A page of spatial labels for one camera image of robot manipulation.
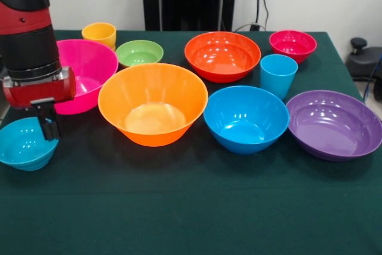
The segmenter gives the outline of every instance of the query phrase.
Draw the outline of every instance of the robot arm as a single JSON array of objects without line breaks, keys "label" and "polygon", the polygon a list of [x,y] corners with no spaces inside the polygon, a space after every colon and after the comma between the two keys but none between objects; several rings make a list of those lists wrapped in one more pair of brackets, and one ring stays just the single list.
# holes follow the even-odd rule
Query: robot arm
[{"label": "robot arm", "polygon": [[72,100],[75,76],[62,67],[49,0],[0,0],[0,59],[8,76],[3,90],[10,105],[36,109],[47,140],[60,137],[54,103]]}]

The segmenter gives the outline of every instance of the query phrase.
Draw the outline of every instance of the purple bowl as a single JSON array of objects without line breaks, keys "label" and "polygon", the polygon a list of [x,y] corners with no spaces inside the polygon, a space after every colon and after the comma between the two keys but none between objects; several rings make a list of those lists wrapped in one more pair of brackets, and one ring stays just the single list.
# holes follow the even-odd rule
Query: purple bowl
[{"label": "purple bowl", "polygon": [[361,101],[333,91],[308,91],[286,104],[289,130],[307,152],[328,161],[348,161],[375,151],[382,124]]}]

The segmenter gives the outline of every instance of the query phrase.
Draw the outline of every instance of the bowl rim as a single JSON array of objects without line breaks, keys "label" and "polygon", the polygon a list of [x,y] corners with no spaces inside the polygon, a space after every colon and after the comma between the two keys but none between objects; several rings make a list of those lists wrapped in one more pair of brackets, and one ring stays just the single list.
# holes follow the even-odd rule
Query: bowl rim
[{"label": "bowl rim", "polygon": [[[290,52],[285,52],[285,51],[282,51],[280,50],[279,48],[277,48],[274,43],[272,42],[272,38],[276,35],[276,34],[279,34],[279,33],[282,33],[282,32],[294,32],[294,33],[298,33],[298,34],[303,34],[303,35],[306,35],[308,36],[308,38],[310,38],[311,40],[313,40],[313,43],[315,44],[315,46],[309,50],[308,52],[305,52],[305,53],[290,53]],[[309,55],[311,54],[312,52],[314,52],[315,49],[317,49],[317,41],[315,40],[315,38],[312,36],[312,35],[309,35],[308,33],[306,32],[303,32],[303,31],[300,31],[300,30],[293,30],[293,29],[286,29],[286,30],[279,30],[279,31],[276,31],[276,32],[273,32],[270,36],[269,36],[269,44],[271,45],[272,48],[280,51],[280,52],[283,52],[285,54],[289,54],[289,55],[296,55],[296,56],[305,56],[305,55]]]},{"label": "bowl rim", "polygon": [[254,86],[249,86],[249,85],[235,85],[235,86],[229,86],[229,87],[225,87],[225,88],[222,88],[220,90],[217,90],[216,92],[214,92],[213,94],[210,95],[209,99],[208,99],[208,103],[210,103],[210,99],[212,97],[216,97],[217,94],[219,93],[224,93],[225,91],[227,90],[230,90],[230,89],[237,89],[237,88],[246,88],[246,89],[249,89],[249,90],[253,90],[253,91],[260,91],[261,93],[264,93],[264,94],[268,94],[269,96],[271,96],[272,98],[276,99],[277,102],[281,103],[281,106],[284,107],[284,112],[286,112],[286,114],[288,115],[288,120],[286,121],[286,124],[285,126],[282,128],[282,131],[280,132],[280,134],[278,136],[274,136],[266,141],[263,141],[263,142],[260,142],[260,143],[242,143],[242,142],[237,142],[236,140],[229,140],[223,136],[220,135],[220,133],[215,129],[215,128],[212,128],[212,126],[209,124],[208,120],[206,119],[206,116],[205,116],[205,111],[207,110],[207,107],[205,108],[204,112],[203,112],[203,117],[204,117],[204,121],[206,123],[206,125],[208,126],[208,128],[210,130],[212,130],[214,133],[216,133],[218,136],[224,138],[225,140],[229,141],[229,142],[232,142],[232,143],[237,143],[237,144],[240,144],[240,145],[263,145],[265,143],[269,143],[269,142],[272,142],[276,139],[278,139],[281,135],[283,135],[283,133],[287,130],[288,126],[289,126],[289,122],[291,120],[291,117],[290,117],[290,114],[289,114],[289,110],[286,106],[286,104],[284,104],[284,102],[282,100],[280,100],[278,97],[276,97],[274,94],[272,94],[271,92],[268,92],[267,90],[264,90],[264,89],[261,89],[261,88],[258,88],[258,87],[254,87]]},{"label": "bowl rim", "polygon": [[[11,126],[12,126],[13,124],[15,124],[16,122],[29,122],[29,121],[31,121],[31,120],[37,120],[37,121],[38,121],[38,119],[37,119],[36,116],[30,116],[30,117],[27,117],[27,118],[17,119],[17,120],[15,120],[15,121],[9,123],[8,125],[6,125],[4,128],[2,128],[2,129],[0,130],[0,133],[1,133],[1,132],[6,132],[6,129],[11,128]],[[53,140],[52,142],[53,142],[52,147],[51,147],[48,151],[44,152],[44,154],[41,155],[41,156],[39,156],[38,158],[33,158],[33,159],[31,159],[30,161],[24,161],[24,162],[9,162],[9,161],[4,161],[3,158],[0,157],[0,162],[2,162],[2,163],[5,164],[5,165],[11,165],[11,166],[24,166],[24,165],[33,164],[34,162],[37,162],[37,161],[41,160],[43,157],[45,157],[46,155],[48,155],[49,153],[51,153],[52,151],[54,151],[54,149],[55,149],[55,148],[57,147],[57,145],[58,145],[59,140],[55,139],[55,140]]]},{"label": "bowl rim", "polygon": [[117,56],[117,59],[118,59],[119,64],[121,64],[121,65],[123,65],[123,66],[125,66],[125,67],[136,66],[136,65],[127,65],[127,64],[121,62],[120,59],[119,59],[119,57],[118,57],[118,50],[119,50],[121,47],[123,47],[124,45],[126,45],[126,44],[131,44],[131,43],[133,43],[133,42],[138,42],[138,41],[139,41],[139,42],[146,42],[146,43],[154,44],[155,46],[157,46],[157,47],[159,47],[159,48],[161,49],[161,56],[158,58],[157,61],[155,61],[155,62],[151,62],[151,63],[158,63],[159,61],[162,60],[163,55],[164,55],[164,50],[163,50],[163,47],[162,47],[161,45],[159,45],[157,42],[154,42],[154,41],[151,41],[151,40],[146,40],[146,39],[135,39],[135,40],[131,40],[131,41],[127,41],[127,42],[122,43],[122,44],[121,44],[120,46],[118,46],[118,48],[115,50],[115,54],[116,54],[116,56]]},{"label": "bowl rim", "polygon": [[[186,53],[186,50],[188,48],[188,46],[190,45],[190,43],[192,41],[195,41],[197,40],[199,37],[202,37],[204,35],[212,35],[212,34],[216,34],[216,33],[222,33],[222,34],[227,34],[227,35],[238,35],[239,37],[241,37],[242,39],[245,39],[246,41],[251,41],[253,44],[255,44],[255,46],[257,47],[257,51],[258,51],[258,59],[255,59],[254,61],[254,64],[251,65],[251,67],[243,70],[243,71],[240,71],[240,72],[236,72],[236,73],[227,73],[227,74],[221,74],[221,73],[214,73],[214,72],[210,72],[210,71],[207,71],[207,70],[204,70],[202,68],[200,68],[199,66],[195,65],[194,63],[191,62],[191,60],[189,59],[189,56],[187,55]],[[210,75],[216,75],[216,76],[230,76],[230,75],[240,75],[240,74],[243,74],[243,73],[247,73],[249,71],[251,71],[252,69],[254,69],[258,63],[260,62],[260,59],[261,59],[261,49],[260,47],[256,44],[255,41],[253,41],[251,38],[247,37],[247,36],[244,36],[243,34],[240,34],[240,33],[236,33],[236,32],[231,32],[231,31],[210,31],[210,32],[205,32],[205,33],[200,33],[194,37],[192,37],[190,40],[188,40],[186,46],[184,47],[184,55],[186,56],[186,59],[187,61],[190,63],[191,67],[193,68],[197,68],[205,73],[208,73]]]},{"label": "bowl rim", "polygon": [[[290,98],[290,100],[286,103],[286,107],[288,108],[289,110],[289,106],[291,105],[292,101],[296,100],[297,98],[301,97],[302,95],[304,94],[312,94],[312,93],[330,93],[330,94],[337,94],[337,95],[340,95],[342,97],[345,97],[345,98],[348,98],[349,100],[353,101],[353,102],[358,102],[360,104],[362,104],[365,108],[367,108],[377,119],[379,119],[379,117],[377,116],[376,113],[374,113],[368,106],[365,105],[364,102],[350,96],[350,95],[347,95],[347,94],[344,94],[344,93],[341,93],[341,92],[337,92],[337,91],[331,91],[331,90],[309,90],[309,91],[305,91],[305,92],[302,92],[300,94],[297,94],[295,95],[294,97]],[[380,127],[380,130],[381,130],[381,133],[382,133],[382,122],[379,121],[379,127]],[[316,150],[320,153],[323,153],[323,154],[326,154],[328,156],[332,156],[332,157],[336,157],[336,158],[359,158],[359,157],[362,157],[362,156],[365,156],[365,155],[368,155],[374,151],[376,151],[380,145],[382,144],[382,138],[380,139],[380,142],[379,144],[371,149],[369,152],[363,152],[363,153],[359,153],[359,154],[356,154],[356,155],[341,155],[341,154],[338,154],[338,153],[329,153],[328,151],[326,150],[322,150],[322,149],[318,149],[312,145],[309,145],[307,144],[303,139],[301,139],[301,137],[297,136],[295,132],[292,131],[292,129],[290,129],[290,127],[288,126],[288,129],[290,130],[290,132],[292,133],[292,135],[298,139],[299,141],[301,141],[304,145],[308,146],[309,148],[313,149],[313,150]]]},{"label": "bowl rim", "polygon": [[[170,131],[167,131],[166,133],[158,133],[158,134],[139,134],[139,133],[133,133],[132,131],[128,131],[126,128],[124,127],[121,127],[120,125],[117,125],[117,124],[114,124],[112,123],[104,114],[104,112],[102,111],[102,108],[101,106],[99,105],[99,102],[100,102],[100,97],[102,95],[102,91],[103,91],[103,87],[109,82],[109,81],[112,81],[112,79],[119,75],[119,74],[122,74],[122,73],[128,73],[129,71],[131,71],[132,69],[142,69],[144,68],[145,66],[168,66],[168,67],[174,67],[175,69],[180,69],[180,70],[183,70],[184,72],[186,73],[189,73],[191,74],[193,77],[196,78],[196,80],[202,84],[202,87],[204,88],[204,95],[203,95],[203,98],[204,98],[204,104],[203,104],[203,108],[201,109],[201,111],[195,116],[193,117],[192,120],[190,121],[187,121],[184,125],[182,125],[181,127],[178,127],[178,128],[175,128],[173,130],[170,130]],[[105,83],[104,85],[101,87],[101,90],[100,90],[100,93],[98,94],[98,99],[97,99],[97,106],[98,106],[98,109],[100,110],[101,112],[101,115],[102,117],[108,122],[110,123],[112,126],[116,127],[117,129],[121,130],[121,131],[125,131],[127,133],[130,133],[130,134],[136,134],[136,135],[139,135],[139,136],[159,136],[161,134],[170,134],[170,133],[173,133],[173,132],[176,132],[176,131],[180,131],[190,125],[192,125],[204,112],[205,108],[207,107],[207,103],[208,103],[208,90],[207,90],[207,87],[205,85],[205,83],[203,82],[203,80],[200,79],[200,77],[197,76],[197,74],[193,73],[192,71],[184,68],[184,67],[181,67],[179,65],[176,65],[176,64],[169,64],[169,63],[157,63],[157,62],[154,62],[154,63],[142,63],[142,64],[139,64],[139,65],[134,65],[134,66],[131,66],[127,69],[123,69],[117,73],[115,73],[113,76],[111,76]]]},{"label": "bowl rim", "polygon": [[[117,55],[116,55],[115,52],[114,52],[111,48],[109,48],[108,46],[106,46],[106,45],[104,45],[104,44],[102,44],[102,43],[94,42],[94,41],[92,41],[92,40],[87,40],[87,39],[64,39],[64,40],[58,40],[58,41],[57,41],[57,46],[58,46],[58,43],[62,43],[62,42],[89,42],[89,43],[91,43],[91,45],[95,45],[95,46],[97,46],[97,48],[102,47],[101,49],[108,49],[108,50],[110,51],[110,53],[112,53],[112,55],[113,55],[113,57],[114,57],[114,59],[115,59],[115,70],[114,70],[112,76],[117,72],[117,70],[118,70],[118,58],[117,58]],[[93,91],[97,91],[97,90],[99,90],[99,89],[100,89],[106,82],[107,82],[107,80],[104,81],[104,83],[100,84],[98,87],[93,88],[92,90],[89,90],[89,91],[87,91],[86,93],[83,93],[83,94],[81,94],[81,95],[78,95],[77,92],[76,92],[76,94],[75,94],[75,96],[74,96],[74,99],[71,100],[71,101],[74,101],[75,99],[79,99],[79,98],[81,98],[81,97],[83,97],[83,96],[86,96],[86,95],[92,93]],[[65,104],[65,103],[70,103],[71,101],[66,101],[66,102],[62,102],[62,103],[56,103],[56,105],[59,105],[59,104]]]},{"label": "bowl rim", "polygon": [[[93,37],[87,37],[86,35],[84,35],[84,31],[85,31],[85,29],[89,28],[90,26],[95,26],[95,25],[99,25],[99,24],[110,26],[111,28],[113,28],[113,33],[110,34],[110,35],[107,36],[107,37],[104,37],[104,38],[93,38]],[[84,38],[89,38],[89,39],[91,38],[91,39],[94,40],[94,41],[102,41],[102,40],[105,40],[105,39],[107,39],[107,38],[113,37],[116,33],[117,33],[117,29],[116,29],[116,27],[115,27],[113,24],[108,23],[108,22],[94,22],[94,23],[90,23],[90,24],[86,25],[84,28],[82,28],[82,30],[81,30],[81,36],[82,36],[82,37],[84,37]]]}]

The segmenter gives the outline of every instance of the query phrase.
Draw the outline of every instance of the blue cup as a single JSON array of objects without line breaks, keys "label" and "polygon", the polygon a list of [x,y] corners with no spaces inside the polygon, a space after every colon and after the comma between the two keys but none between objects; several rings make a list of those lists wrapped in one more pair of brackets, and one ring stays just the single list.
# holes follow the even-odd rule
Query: blue cup
[{"label": "blue cup", "polygon": [[260,87],[283,100],[297,72],[297,62],[288,56],[273,54],[265,56],[260,67]]}]

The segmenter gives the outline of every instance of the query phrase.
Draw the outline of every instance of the bowl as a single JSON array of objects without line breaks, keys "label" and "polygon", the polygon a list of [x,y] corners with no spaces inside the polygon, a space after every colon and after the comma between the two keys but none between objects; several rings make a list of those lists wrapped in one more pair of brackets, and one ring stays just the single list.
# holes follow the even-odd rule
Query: bowl
[{"label": "bowl", "polygon": [[46,166],[58,140],[45,140],[37,117],[19,119],[0,130],[0,162],[24,171]]},{"label": "bowl", "polygon": [[178,140],[204,111],[203,81],[172,64],[146,63],[116,73],[102,87],[98,107],[103,117],[142,146]]},{"label": "bowl", "polygon": [[303,149],[329,161],[348,161],[375,151],[382,124],[361,101],[334,91],[308,91],[286,104],[289,130]]},{"label": "bowl", "polygon": [[187,43],[184,53],[196,73],[215,83],[230,83],[245,77],[261,58],[254,41],[233,32],[200,34]]},{"label": "bowl", "polygon": [[94,108],[101,86],[117,71],[117,56],[107,46],[89,40],[61,40],[57,45],[61,65],[72,67],[76,76],[76,96],[55,104],[56,112],[74,115]]},{"label": "bowl", "polygon": [[317,48],[316,40],[307,33],[296,30],[277,31],[269,37],[275,54],[291,57],[300,64]]},{"label": "bowl", "polygon": [[289,113],[284,103],[266,90],[232,86],[210,96],[204,120],[227,150],[249,155],[268,148],[285,132]]},{"label": "bowl", "polygon": [[118,47],[115,52],[121,65],[130,67],[162,60],[163,48],[152,41],[134,40]]}]

